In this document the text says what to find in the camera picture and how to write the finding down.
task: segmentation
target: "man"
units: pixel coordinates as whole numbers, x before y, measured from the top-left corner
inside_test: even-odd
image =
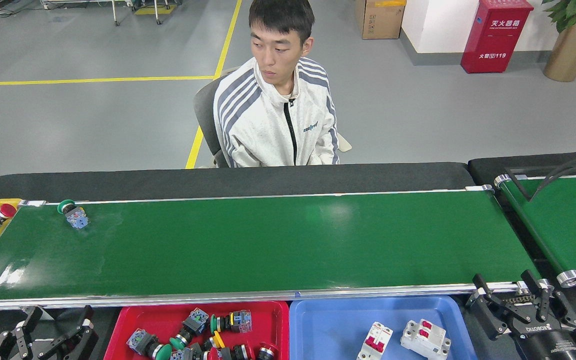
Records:
[[[254,0],[253,53],[222,79],[213,114],[230,167],[338,164],[326,70],[305,57],[315,17],[308,0]]]

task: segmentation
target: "potted plant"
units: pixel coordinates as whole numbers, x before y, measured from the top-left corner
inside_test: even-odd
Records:
[[[576,0],[542,0],[542,4],[556,4],[545,11],[557,24],[559,36],[552,50],[544,75],[558,82],[572,82],[576,78]]]

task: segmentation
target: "red tray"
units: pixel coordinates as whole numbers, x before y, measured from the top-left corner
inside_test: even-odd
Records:
[[[146,360],[147,358],[135,353],[126,342],[137,328],[157,335],[162,344],[168,344],[169,338],[174,337],[181,328],[181,323],[195,308],[204,310],[208,315],[226,316],[238,310],[250,310],[252,317],[252,331],[236,333],[221,332],[221,338],[227,347],[233,348],[246,342],[252,347],[254,357],[257,357],[261,342],[274,344],[279,350],[275,359],[288,360],[290,345],[288,344],[288,319],[290,312],[284,301],[259,302],[227,302],[227,303],[199,303],[187,305],[156,305],[156,306],[128,306],[121,309],[117,324],[112,331],[108,349],[103,360]],[[210,337],[210,326],[201,336],[192,339],[200,344]]]

